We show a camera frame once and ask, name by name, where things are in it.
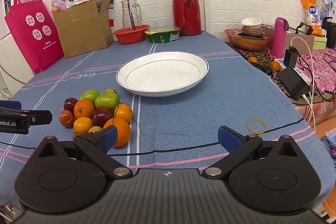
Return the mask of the small orange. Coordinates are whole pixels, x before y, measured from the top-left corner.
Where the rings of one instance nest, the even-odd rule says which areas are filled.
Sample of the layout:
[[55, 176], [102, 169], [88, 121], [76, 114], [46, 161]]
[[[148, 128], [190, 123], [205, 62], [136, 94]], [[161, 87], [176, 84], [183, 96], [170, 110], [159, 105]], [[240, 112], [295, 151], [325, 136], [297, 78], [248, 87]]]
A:
[[73, 131], [75, 135], [86, 134], [93, 127], [93, 122], [88, 117], [81, 117], [74, 121]]
[[257, 64], [257, 58], [255, 56], [251, 56], [251, 57], [248, 58], [248, 62]]

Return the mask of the large orange with stem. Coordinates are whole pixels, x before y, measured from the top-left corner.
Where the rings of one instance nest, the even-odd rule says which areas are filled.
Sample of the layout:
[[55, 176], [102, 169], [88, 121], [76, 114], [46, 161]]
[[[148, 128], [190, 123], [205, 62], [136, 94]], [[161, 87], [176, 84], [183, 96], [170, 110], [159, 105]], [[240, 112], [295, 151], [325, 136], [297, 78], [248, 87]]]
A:
[[131, 128], [130, 125], [123, 120], [122, 118], [112, 118], [108, 120], [105, 124], [103, 129], [107, 128], [108, 126], [114, 125], [117, 128], [117, 141], [114, 144], [114, 148], [122, 147], [126, 145], [131, 138]]

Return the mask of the small red apple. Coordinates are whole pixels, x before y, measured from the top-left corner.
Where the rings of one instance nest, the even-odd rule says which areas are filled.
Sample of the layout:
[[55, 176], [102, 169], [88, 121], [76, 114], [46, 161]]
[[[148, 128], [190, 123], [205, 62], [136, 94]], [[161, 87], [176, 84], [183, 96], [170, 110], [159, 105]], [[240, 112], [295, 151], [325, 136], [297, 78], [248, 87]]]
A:
[[63, 110], [59, 114], [59, 121], [65, 128], [72, 128], [75, 122], [75, 117], [69, 110]]

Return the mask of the orange tangerine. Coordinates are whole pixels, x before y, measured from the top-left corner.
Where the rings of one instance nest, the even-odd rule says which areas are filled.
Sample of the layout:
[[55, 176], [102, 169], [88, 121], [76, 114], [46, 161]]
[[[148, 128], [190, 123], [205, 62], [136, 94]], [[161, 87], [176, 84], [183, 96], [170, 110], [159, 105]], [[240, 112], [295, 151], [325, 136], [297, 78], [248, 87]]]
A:
[[114, 117], [123, 119], [126, 123], [130, 123], [133, 119], [133, 110], [127, 104], [119, 104], [114, 110]]
[[95, 106], [93, 103], [89, 100], [79, 100], [76, 102], [74, 106], [74, 116], [76, 119], [82, 118], [82, 117], [87, 117], [87, 118], [92, 118], [94, 111], [95, 111]]

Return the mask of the green apple front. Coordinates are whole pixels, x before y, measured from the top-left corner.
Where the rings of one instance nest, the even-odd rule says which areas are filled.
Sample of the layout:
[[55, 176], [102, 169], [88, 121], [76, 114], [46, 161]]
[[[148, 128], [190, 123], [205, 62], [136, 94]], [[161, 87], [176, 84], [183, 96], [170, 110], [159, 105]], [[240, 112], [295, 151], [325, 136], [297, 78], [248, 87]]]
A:
[[97, 96], [94, 101], [95, 108], [105, 107], [110, 111], [114, 111], [115, 108], [120, 104], [120, 98], [118, 94], [113, 92], [105, 92]]

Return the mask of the green apple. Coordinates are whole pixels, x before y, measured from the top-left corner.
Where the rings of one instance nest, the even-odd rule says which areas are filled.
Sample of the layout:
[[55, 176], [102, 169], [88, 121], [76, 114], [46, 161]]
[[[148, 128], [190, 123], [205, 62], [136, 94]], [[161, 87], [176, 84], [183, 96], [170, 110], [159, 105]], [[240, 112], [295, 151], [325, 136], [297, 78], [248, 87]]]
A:
[[120, 98], [118, 94], [113, 92], [105, 92], [97, 96], [94, 101], [95, 108], [105, 107], [110, 111], [114, 111], [115, 108], [120, 104]]
[[89, 89], [84, 91], [80, 97], [79, 97], [79, 101], [80, 100], [88, 100], [91, 103], [95, 104], [95, 100], [96, 98], [100, 95], [99, 91], [97, 91], [96, 89]]

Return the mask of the small dark red plum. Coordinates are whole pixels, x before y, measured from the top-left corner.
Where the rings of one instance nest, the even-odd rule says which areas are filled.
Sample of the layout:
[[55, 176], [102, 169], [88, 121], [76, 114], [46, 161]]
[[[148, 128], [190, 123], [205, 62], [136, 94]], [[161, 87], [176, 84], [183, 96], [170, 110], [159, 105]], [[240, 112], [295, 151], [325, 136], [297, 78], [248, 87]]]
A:
[[75, 108], [75, 105], [77, 104], [78, 100], [76, 98], [67, 98], [65, 101], [64, 101], [64, 104], [63, 104], [63, 108], [64, 110], [68, 110], [70, 111], [72, 114], [74, 114], [74, 108]]

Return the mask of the green apple back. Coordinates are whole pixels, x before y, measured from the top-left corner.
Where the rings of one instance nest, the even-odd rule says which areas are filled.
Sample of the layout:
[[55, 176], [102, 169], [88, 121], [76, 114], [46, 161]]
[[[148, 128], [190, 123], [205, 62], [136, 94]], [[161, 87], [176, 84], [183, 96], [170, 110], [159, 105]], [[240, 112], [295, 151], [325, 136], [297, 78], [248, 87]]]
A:
[[95, 100], [96, 98], [100, 95], [99, 91], [97, 91], [96, 89], [89, 89], [84, 91], [80, 97], [79, 97], [79, 101], [80, 100], [88, 100], [91, 103], [95, 104]]

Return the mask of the small brown fruit back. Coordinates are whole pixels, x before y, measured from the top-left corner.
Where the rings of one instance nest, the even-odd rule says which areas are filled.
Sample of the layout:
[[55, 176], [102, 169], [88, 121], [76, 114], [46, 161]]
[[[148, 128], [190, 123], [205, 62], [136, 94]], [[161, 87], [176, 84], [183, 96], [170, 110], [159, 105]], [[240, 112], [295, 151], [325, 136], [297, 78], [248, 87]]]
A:
[[108, 88], [106, 91], [106, 93], [114, 93], [114, 94], [117, 94], [117, 91], [115, 88]]

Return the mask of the yellow rubber band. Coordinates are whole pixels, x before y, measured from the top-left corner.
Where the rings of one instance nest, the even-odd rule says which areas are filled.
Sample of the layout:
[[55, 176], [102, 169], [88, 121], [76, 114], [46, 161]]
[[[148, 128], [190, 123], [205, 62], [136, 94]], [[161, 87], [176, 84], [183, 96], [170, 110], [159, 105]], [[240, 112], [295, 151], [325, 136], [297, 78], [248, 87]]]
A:
[[254, 135], [262, 135], [266, 133], [267, 124], [261, 119], [250, 119], [246, 123], [247, 130]]

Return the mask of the blue striped tablecloth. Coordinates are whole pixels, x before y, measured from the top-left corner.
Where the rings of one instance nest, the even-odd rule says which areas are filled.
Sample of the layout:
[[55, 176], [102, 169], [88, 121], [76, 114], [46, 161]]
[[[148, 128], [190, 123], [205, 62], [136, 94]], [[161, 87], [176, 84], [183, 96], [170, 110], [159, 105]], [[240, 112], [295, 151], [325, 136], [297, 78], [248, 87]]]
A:
[[[136, 96], [116, 82], [118, 69], [148, 53], [179, 51], [200, 55], [210, 70], [192, 89], [168, 97]], [[115, 88], [120, 101], [132, 107], [131, 140], [110, 154], [123, 165], [138, 168], [203, 169], [221, 157], [218, 129], [225, 125], [246, 135], [246, 123], [261, 119], [267, 124], [265, 140], [292, 136], [321, 180], [318, 202], [335, 183], [333, 161], [313, 129], [288, 97], [262, 71], [256, 69], [221, 39], [203, 33], [171, 43], [144, 41], [132, 45], [113, 43], [107, 49], [61, 59], [37, 74], [15, 94], [26, 110], [49, 110], [46, 126], [33, 126], [27, 135], [1, 135], [1, 197], [18, 204], [14, 182], [33, 149], [49, 135], [70, 140], [72, 131], [59, 122], [64, 100], [82, 92]]]

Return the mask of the black phone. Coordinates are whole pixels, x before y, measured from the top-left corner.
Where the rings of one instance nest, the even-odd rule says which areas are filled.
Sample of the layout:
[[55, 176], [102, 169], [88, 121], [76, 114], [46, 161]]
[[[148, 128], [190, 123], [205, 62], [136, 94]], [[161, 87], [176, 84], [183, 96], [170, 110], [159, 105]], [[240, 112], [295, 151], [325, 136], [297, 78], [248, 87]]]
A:
[[294, 100], [298, 100], [303, 95], [307, 95], [307, 93], [310, 92], [309, 85], [291, 67], [279, 71], [277, 76]]

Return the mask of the small orange on side table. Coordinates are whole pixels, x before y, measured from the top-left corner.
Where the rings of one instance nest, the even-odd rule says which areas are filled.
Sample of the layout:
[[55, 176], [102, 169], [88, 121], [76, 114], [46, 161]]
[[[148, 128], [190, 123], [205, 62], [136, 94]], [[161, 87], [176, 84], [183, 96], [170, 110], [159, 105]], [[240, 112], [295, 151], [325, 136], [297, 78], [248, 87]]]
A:
[[251, 57], [248, 58], [248, 62], [257, 64], [257, 58], [255, 56], [251, 56]]

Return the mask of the white round plate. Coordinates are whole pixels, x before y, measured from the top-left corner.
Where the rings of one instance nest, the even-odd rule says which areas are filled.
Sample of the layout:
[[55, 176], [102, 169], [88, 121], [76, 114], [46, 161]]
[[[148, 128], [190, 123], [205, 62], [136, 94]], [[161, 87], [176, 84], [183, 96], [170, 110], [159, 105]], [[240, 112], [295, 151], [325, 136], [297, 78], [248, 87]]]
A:
[[156, 52], [136, 57], [116, 73], [117, 83], [144, 97], [168, 97], [200, 83], [210, 70], [203, 57], [188, 52]]

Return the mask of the pink tote bag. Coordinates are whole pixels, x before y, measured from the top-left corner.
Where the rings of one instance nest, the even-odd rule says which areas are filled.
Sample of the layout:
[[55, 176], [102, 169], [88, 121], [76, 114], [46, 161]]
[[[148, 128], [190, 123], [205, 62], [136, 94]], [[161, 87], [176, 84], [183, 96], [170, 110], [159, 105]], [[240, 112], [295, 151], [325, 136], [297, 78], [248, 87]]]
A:
[[13, 0], [6, 24], [33, 72], [41, 72], [63, 56], [58, 32], [41, 0]]

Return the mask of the orange glass bowl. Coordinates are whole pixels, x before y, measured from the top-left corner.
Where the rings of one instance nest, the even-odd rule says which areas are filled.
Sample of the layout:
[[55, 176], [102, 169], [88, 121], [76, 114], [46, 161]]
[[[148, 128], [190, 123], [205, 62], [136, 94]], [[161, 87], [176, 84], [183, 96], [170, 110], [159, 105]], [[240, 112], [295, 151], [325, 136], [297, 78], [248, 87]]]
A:
[[230, 41], [230, 44], [235, 48], [245, 51], [261, 51], [272, 44], [272, 38], [269, 36], [263, 36], [262, 38], [252, 38], [248, 36], [242, 36], [239, 29], [226, 29], [225, 34]]

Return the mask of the black charger adapter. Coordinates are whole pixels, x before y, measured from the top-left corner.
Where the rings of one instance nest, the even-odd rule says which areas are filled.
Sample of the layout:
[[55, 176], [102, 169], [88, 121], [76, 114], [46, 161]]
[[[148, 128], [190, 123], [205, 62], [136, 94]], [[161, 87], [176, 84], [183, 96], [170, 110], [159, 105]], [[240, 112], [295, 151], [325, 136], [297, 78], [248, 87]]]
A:
[[295, 47], [290, 46], [285, 51], [284, 65], [286, 67], [294, 68], [298, 59], [298, 51]]

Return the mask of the brown cardboard box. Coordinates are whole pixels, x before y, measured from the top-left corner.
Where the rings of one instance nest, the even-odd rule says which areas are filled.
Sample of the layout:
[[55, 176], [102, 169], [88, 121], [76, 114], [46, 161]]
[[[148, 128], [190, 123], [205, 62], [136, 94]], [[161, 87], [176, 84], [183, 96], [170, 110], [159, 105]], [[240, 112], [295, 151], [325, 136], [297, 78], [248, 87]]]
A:
[[90, 0], [54, 14], [55, 26], [66, 58], [110, 46], [113, 35], [108, 10], [111, 0], [97, 6]]

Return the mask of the red plastic basket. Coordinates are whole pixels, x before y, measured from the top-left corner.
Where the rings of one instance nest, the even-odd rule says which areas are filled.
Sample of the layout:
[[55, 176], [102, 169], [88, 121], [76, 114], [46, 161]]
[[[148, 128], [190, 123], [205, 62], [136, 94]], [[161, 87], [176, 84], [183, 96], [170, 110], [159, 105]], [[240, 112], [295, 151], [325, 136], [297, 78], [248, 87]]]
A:
[[135, 44], [145, 40], [145, 31], [149, 28], [149, 25], [136, 26], [135, 30], [132, 28], [122, 28], [114, 31], [112, 34], [116, 36], [120, 44]]

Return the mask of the green instant noodle bowl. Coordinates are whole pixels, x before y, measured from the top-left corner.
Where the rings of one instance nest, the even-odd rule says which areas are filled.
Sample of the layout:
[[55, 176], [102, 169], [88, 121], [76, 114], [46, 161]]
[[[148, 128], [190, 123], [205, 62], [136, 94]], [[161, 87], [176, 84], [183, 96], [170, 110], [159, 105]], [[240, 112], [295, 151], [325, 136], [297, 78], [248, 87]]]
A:
[[169, 43], [179, 38], [180, 27], [157, 27], [150, 28], [145, 34], [151, 43]]

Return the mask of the pink water bottle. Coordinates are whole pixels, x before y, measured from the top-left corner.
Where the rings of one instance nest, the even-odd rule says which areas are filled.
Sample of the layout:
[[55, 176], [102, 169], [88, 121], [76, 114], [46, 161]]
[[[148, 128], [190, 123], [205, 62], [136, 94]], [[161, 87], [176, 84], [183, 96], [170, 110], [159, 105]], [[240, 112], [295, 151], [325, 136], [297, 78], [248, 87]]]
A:
[[271, 55], [277, 59], [282, 58], [285, 49], [286, 34], [289, 23], [284, 18], [276, 18], [273, 32]]

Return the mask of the glass pitcher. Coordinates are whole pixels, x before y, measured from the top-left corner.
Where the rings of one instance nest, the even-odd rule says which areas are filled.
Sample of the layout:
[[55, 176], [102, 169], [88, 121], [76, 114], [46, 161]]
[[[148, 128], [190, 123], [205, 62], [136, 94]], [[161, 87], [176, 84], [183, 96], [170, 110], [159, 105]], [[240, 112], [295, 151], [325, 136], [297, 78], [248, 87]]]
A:
[[137, 0], [124, 0], [122, 5], [122, 26], [135, 30], [142, 26], [141, 6]]

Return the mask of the red thermos jug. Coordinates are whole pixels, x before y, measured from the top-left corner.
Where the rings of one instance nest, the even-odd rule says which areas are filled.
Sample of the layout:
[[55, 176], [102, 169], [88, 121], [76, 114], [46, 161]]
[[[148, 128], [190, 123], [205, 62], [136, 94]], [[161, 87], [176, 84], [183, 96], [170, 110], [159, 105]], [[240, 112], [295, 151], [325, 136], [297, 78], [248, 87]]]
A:
[[173, 0], [174, 24], [180, 27], [180, 36], [195, 36], [202, 33], [199, 0]]

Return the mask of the orange snack bag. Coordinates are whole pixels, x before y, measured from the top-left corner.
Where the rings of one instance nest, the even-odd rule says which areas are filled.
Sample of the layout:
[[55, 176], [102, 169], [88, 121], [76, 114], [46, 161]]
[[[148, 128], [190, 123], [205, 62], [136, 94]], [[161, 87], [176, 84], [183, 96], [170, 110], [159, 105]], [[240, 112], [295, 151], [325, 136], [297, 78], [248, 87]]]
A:
[[300, 2], [305, 11], [306, 24], [312, 29], [311, 34], [323, 36], [317, 0], [300, 0]]

